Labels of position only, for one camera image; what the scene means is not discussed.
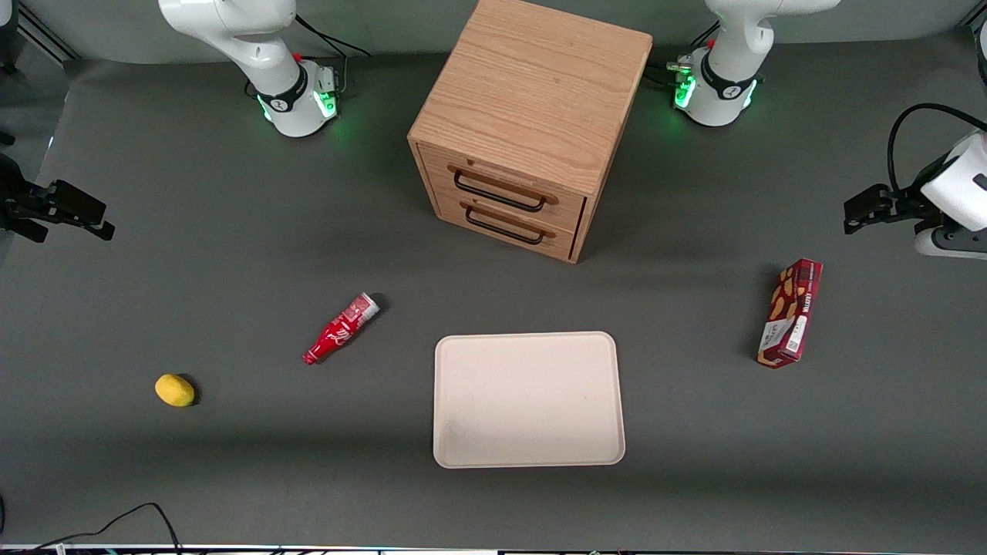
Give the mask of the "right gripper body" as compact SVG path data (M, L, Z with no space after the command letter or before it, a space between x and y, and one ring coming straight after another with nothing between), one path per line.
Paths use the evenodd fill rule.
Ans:
M35 243L45 242L49 229L34 221L32 215L49 214L49 187L29 182L20 165L1 155L1 227Z

